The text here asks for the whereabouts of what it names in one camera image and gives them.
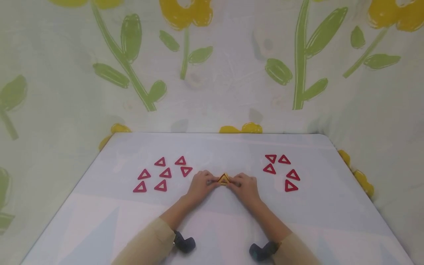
yellow triangle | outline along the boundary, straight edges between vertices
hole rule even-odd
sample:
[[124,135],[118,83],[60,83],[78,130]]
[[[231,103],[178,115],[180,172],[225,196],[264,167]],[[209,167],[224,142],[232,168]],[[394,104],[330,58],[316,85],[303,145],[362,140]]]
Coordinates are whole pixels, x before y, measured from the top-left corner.
[[227,173],[222,174],[222,176],[219,178],[218,183],[221,185],[226,186],[228,183],[230,183],[230,180],[228,179]]

red triangle outline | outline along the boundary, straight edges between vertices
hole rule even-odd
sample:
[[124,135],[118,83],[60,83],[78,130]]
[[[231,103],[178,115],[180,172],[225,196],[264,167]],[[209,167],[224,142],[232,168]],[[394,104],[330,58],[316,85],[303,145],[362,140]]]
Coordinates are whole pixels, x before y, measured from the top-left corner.
[[180,158],[178,158],[178,160],[175,161],[175,164],[176,165],[187,165],[186,162],[185,162],[184,156],[181,156]]
[[157,184],[156,187],[154,187],[154,189],[158,191],[167,191],[168,189],[166,188],[166,179],[159,182],[159,184]]
[[266,166],[263,171],[267,172],[267,173],[271,173],[271,174],[276,174],[274,166],[272,166],[272,164],[269,164],[268,166]]
[[289,179],[294,179],[294,180],[300,181],[299,175],[297,174],[296,170],[294,170],[294,169],[290,170],[290,172],[287,173],[286,177],[288,177]]
[[146,184],[144,183],[144,181],[140,182],[140,184],[137,185],[137,187],[135,187],[135,189],[133,189],[133,192],[146,192]]
[[286,192],[295,191],[295,190],[298,190],[299,189],[295,184],[291,183],[291,181],[288,180],[288,179],[286,179],[286,183],[285,184],[286,184],[285,185],[286,187],[284,188],[284,190]]
[[159,177],[168,179],[172,178],[171,169],[168,167],[162,173],[160,173]]
[[140,180],[140,179],[148,179],[148,178],[150,178],[151,177],[151,175],[150,175],[150,173],[147,171],[147,169],[143,169],[143,171],[141,172],[141,174],[138,176],[138,180]]
[[190,172],[193,170],[192,167],[181,167],[181,173],[183,173],[183,177],[187,177],[188,174],[190,174]]
[[287,156],[286,156],[286,155],[282,155],[282,156],[280,157],[280,159],[278,160],[278,163],[291,165],[291,162],[290,162],[290,160],[287,158]]
[[269,162],[271,163],[275,163],[275,161],[277,160],[277,155],[265,155],[265,157],[269,160]]
[[165,163],[165,158],[162,157],[161,159],[159,159],[158,161],[156,161],[155,166],[159,166],[159,167],[165,167],[166,163]]

wrist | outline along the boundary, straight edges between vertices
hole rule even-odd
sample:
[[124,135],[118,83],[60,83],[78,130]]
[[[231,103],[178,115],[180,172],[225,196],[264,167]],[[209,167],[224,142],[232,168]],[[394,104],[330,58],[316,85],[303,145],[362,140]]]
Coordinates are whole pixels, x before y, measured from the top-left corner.
[[261,199],[253,201],[247,206],[248,210],[255,216],[265,207],[267,206]]
[[191,212],[195,205],[193,205],[192,200],[190,200],[190,198],[186,195],[182,195],[180,197],[180,199],[178,200],[179,204],[181,205],[181,207],[183,208],[184,211],[186,212]]

beige sleeve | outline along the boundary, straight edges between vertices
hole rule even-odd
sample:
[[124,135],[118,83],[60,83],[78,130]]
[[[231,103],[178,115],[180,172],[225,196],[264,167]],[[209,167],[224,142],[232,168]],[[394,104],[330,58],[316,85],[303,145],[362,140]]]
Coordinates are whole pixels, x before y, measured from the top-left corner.
[[272,256],[276,265],[319,265],[318,259],[294,233],[281,241]]
[[127,244],[112,265],[159,264],[171,252],[174,238],[169,225],[157,218]]

red triangle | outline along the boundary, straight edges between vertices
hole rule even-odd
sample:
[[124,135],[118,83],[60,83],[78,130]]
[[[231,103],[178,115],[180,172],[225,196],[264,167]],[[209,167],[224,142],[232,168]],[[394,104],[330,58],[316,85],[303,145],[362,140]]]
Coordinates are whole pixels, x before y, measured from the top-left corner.
[[183,173],[183,177],[187,177],[192,169],[192,167],[181,167],[181,173]]
[[171,175],[171,169],[168,167],[167,169],[165,169],[165,171],[163,171],[162,173],[160,173],[159,177],[170,179],[172,177],[172,175]]
[[280,159],[278,160],[278,163],[291,165],[291,163],[290,163],[289,159],[287,159],[286,155],[282,155],[280,157]]
[[289,173],[287,173],[286,177],[300,181],[299,175],[297,174],[296,170],[294,170],[294,169],[292,169]]
[[155,163],[155,166],[160,166],[160,167],[164,167],[164,166],[166,166],[166,164],[165,164],[165,158],[164,158],[164,157],[162,157],[161,159],[159,159],[159,160]]
[[138,180],[140,179],[147,179],[150,178],[150,173],[147,171],[147,169],[143,169],[143,171],[141,172],[140,176],[138,176]]
[[275,173],[275,169],[274,169],[274,167],[272,166],[272,164],[269,164],[268,166],[266,166],[264,169],[263,169],[265,172],[268,172],[268,173],[271,173],[271,174],[276,174]]
[[277,160],[277,155],[265,155],[265,157],[268,158],[268,160],[273,164]]
[[154,189],[155,190],[158,190],[158,191],[167,191],[167,188],[166,188],[166,179],[162,180],[159,184],[157,184]]
[[286,188],[285,191],[289,192],[289,191],[294,191],[294,190],[298,190],[299,188],[296,187],[295,184],[291,183],[290,180],[286,179]]
[[176,164],[176,165],[185,165],[185,164],[186,164],[186,162],[185,162],[184,156],[181,156],[181,157],[177,160],[177,162],[175,162],[175,164]]
[[133,189],[133,192],[146,192],[146,184],[144,184],[144,181],[140,182],[140,184],[137,185],[137,187],[135,187],[135,189]]

